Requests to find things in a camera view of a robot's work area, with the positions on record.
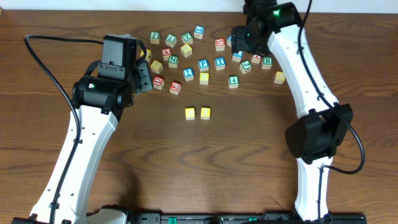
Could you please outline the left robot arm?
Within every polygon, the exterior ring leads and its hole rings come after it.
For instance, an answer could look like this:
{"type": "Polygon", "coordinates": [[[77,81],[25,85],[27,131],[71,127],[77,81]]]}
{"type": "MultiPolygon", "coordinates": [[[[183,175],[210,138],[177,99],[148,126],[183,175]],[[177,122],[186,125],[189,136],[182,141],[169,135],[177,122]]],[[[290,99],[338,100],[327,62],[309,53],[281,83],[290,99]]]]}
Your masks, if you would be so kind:
{"type": "Polygon", "coordinates": [[[92,62],[68,96],[61,84],[24,39],[28,51],[61,91],[71,109],[67,136],[52,176],[29,217],[16,223],[134,223],[135,216],[117,205],[88,214],[91,186],[103,151],[134,95],[153,88],[141,40],[129,34],[107,34],[101,60],[92,62]]]}

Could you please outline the blue L block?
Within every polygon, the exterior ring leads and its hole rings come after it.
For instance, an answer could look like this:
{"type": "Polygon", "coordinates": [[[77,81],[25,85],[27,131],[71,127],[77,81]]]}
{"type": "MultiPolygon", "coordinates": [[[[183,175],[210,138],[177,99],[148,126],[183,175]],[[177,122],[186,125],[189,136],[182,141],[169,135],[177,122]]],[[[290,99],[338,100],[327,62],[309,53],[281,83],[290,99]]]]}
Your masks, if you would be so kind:
{"type": "Polygon", "coordinates": [[[232,61],[240,62],[243,57],[243,53],[244,53],[243,51],[233,53],[232,61]]]}

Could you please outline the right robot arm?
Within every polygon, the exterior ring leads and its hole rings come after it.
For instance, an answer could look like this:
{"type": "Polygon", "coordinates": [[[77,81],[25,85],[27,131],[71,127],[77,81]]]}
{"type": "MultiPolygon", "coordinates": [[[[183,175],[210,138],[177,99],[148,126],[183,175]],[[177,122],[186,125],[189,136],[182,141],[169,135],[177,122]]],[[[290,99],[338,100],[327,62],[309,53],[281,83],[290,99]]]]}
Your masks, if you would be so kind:
{"type": "Polygon", "coordinates": [[[302,222],[330,222],[326,204],[328,172],[336,148],[352,129],[353,110],[341,105],[325,83],[307,42],[295,4],[245,1],[246,24],[234,27],[232,51],[265,56],[272,54],[292,93],[298,120],[285,132],[298,167],[298,192],[294,203],[302,222]]]}

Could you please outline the yellow C block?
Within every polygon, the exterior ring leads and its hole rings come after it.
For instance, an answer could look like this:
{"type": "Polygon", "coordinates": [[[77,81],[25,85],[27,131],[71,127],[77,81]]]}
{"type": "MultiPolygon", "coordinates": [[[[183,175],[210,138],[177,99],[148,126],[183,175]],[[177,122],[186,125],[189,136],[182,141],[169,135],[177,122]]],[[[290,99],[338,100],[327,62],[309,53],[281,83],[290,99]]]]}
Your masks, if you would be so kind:
{"type": "Polygon", "coordinates": [[[195,119],[195,109],[194,108],[186,108],[185,109],[185,117],[186,117],[186,120],[195,119]]]}

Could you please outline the green R block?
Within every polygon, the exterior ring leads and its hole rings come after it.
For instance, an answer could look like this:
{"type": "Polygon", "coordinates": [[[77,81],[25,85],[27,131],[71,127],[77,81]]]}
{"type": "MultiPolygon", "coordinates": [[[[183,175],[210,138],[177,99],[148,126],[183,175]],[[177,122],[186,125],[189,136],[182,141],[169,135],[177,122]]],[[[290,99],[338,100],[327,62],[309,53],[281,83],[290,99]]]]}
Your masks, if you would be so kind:
{"type": "Polygon", "coordinates": [[[263,70],[270,70],[273,65],[272,57],[264,57],[262,61],[262,69],[263,70]]]}

